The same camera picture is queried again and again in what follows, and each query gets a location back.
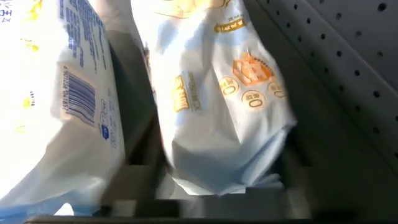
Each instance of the orange printed label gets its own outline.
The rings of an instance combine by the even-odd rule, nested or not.
[[[181,110],[190,108],[187,91],[185,89],[184,80],[181,75],[179,75],[177,78],[174,78],[172,82],[171,95],[174,112],[178,113]]]
[[[243,93],[242,102],[250,110],[259,110],[266,107],[266,97],[256,90],[249,90]]]
[[[233,73],[246,86],[269,81],[274,75],[267,64],[249,53],[243,53],[242,59],[234,60]]]
[[[231,96],[239,91],[239,83],[234,78],[224,77],[219,84],[224,96]]]
[[[272,93],[274,96],[278,98],[283,98],[286,96],[284,88],[277,80],[271,81],[268,84],[267,89],[270,93]]]

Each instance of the blue label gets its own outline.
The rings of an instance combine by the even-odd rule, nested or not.
[[[102,137],[104,137],[105,140],[107,140],[109,138],[108,127],[106,127],[105,125],[101,124],[101,129],[102,129]]]

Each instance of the circular label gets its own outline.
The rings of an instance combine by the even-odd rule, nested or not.
[[[242,103],[251,110],[260,110],[266,107],[266,97],[256,90],[249,90],[243,93]]]
[[[224,96],[231,96],[239,91],[239,83],[234,78],[224,77],[219,84]]]
[[[267,87],[268,91],[278,98],[283,98],[286,96],[285,91],[278,82],[270,82]]]

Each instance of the orange logo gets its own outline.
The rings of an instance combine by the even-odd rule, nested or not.
[[[249,53],[242,54],[243,59],[234,60],[233,73],[246,86],[266,82],[274,75],[272,70],[260,59]]]

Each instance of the crumpled plastic wrapping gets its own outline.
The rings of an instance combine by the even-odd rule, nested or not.
[[[0,52],[0,221],[91,215],[124,159],[103,23],[86,0],[0,1]]]
[[[263,184],[295,126],[242,0],[132,0],[165,154],[188,194]]]

